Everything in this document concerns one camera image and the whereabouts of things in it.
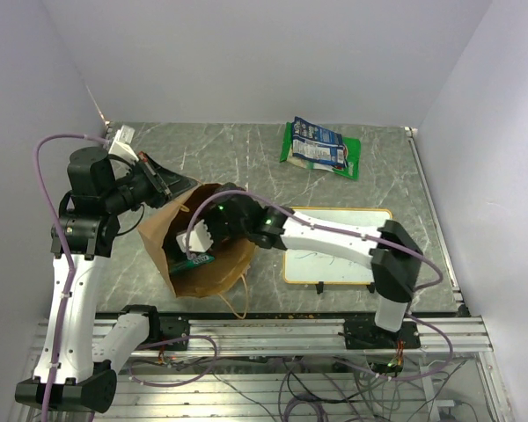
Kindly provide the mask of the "dark blue snack packet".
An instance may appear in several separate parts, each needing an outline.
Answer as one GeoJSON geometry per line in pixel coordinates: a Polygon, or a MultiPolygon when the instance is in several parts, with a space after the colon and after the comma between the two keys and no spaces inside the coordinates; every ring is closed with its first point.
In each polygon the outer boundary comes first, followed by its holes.
{"type": "Polygon", "coordinates": [[[345,148],[341,134],[297,116],[291,123],[291,149],[294,156],[344,169],[347,166],[345,148]]]}

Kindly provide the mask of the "brown paper bag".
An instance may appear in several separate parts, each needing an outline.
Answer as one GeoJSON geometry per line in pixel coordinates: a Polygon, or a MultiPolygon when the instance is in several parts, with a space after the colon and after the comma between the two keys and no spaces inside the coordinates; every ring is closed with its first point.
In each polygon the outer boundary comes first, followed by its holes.
{"type": "Polygon", "coordinates": [[[194,211],[221,187],[221,184],[212,183],[188,190],[141,223],[138,232],[150,259],[175,297],[218,297],[236,318],[244,319],[249,295],[245,295],[243,312],[238,313],[225,294],[239,281],[244,289],[248,289],[246,273],[256,252],[256,246],[248,240],[224,242],[209,251],[215,257],[212,263],[188,272],[169,274],[169,265],[186,256],[177,245],[175,236],[187,229],[194,211]]]}

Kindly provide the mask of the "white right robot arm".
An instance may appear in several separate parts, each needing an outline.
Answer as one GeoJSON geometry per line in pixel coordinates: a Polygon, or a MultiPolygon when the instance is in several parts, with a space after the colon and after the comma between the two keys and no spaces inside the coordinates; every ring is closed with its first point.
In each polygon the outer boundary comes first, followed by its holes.
{"type": "Polygon", "coordinates": [[[234,185],[217,188],[198,210],[212,246],[244,239],[261,249],[317,252],[371,269],[378,293],[371,340],[387,348],[400,339],[423,258],[400,223],[355,228],[279,207],[234,185]]]}

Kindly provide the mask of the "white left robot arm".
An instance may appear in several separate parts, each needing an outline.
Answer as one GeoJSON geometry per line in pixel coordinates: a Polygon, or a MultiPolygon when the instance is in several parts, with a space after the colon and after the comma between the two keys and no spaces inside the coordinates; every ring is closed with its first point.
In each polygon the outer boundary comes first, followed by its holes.
{"type": "Polygon", "coordinates": [[[18,383],[15,400],[43,412],[104,413],[129,355],[137,346],[155,347],[162,337],[155,307],[128,305],[110,332],[92,342],[100,277],[121,235],[118,217],[163,207],[197,183],[143,152],[101,147],[73,152],[67,173],[70,190],[51,229],[55,288],[45,344],[33,375],[18,383]]]}

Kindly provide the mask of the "green Chiuba chips bag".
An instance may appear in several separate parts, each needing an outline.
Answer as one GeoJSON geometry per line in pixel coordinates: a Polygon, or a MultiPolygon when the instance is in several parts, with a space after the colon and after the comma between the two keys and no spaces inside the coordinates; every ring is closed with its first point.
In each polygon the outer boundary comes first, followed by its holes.
{"type": "Polygon", "coordinates": [[[279,158],[281,163],[287,162],[306,170],[328,171],[351,180],[359,179],[359,162],[362,149],[362,144],[359,139],[342,137],[345,146],[345,159],[347,161],[347,166],[345,168],[318,164],[293,156],[291,150],[291,126],[292,124],[290,122],[287,122],[285,125],[282,139],[282,150],[279,158]]]}

